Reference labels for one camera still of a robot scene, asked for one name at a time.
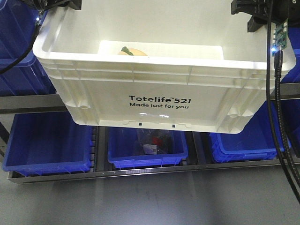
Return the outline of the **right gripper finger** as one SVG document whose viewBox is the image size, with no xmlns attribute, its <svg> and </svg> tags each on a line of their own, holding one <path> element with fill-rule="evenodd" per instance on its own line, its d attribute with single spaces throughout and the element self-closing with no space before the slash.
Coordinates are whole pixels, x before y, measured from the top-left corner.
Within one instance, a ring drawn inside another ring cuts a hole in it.
<svg viewBox="0 0 300 225">
<path fill-rule="evenodd" d="M 266 24 L 266 20 L 255 16 L 251 16 L 251 18 L 247 22 L 247 32 L 256 32 L 265 24 Z"/>
<path fill-rule="evenodd" d="M 233 0 L 231 2 L 231 15 L 246 13 L 246 0 Z"/>
</svg>

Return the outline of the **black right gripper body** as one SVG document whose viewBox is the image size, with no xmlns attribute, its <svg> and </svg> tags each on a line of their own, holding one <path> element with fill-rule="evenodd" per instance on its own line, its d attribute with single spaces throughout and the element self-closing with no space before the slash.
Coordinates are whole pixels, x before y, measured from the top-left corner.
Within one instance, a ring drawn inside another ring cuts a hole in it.
<svg viewBox="0 0 300 225">
<path fill-rule="evenodd" d="M 300 2 L 298 0 L 249 0 L 247 13 L 272 23 L 288 19 L 288 27 L 300 26 Z"/>
</svg>

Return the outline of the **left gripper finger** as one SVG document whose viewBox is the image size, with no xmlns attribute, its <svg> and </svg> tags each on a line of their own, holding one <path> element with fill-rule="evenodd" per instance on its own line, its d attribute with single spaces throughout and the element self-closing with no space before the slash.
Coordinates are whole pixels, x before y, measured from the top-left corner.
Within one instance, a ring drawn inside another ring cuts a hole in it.
<svg viewBox="0 0 300 225">
<path fill-rule="evenodd" d="M 82 0 L 70 0 L 68 6 L 74 10 L 81 10 Z"/>
</svg>

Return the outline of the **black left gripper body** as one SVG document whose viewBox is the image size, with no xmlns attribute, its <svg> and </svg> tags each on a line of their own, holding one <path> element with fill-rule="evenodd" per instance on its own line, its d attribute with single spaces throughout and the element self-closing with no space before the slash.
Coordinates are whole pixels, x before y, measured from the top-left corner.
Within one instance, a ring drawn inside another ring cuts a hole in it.
<svg viewBox="0 0 300 225">
<path fill-rule="evenodd" d="M 30 9 L 35 9 L 39 11 L 49 10 L 54 7 L 66 6 L 69 0 L 21 0 Z"/>
</svg>

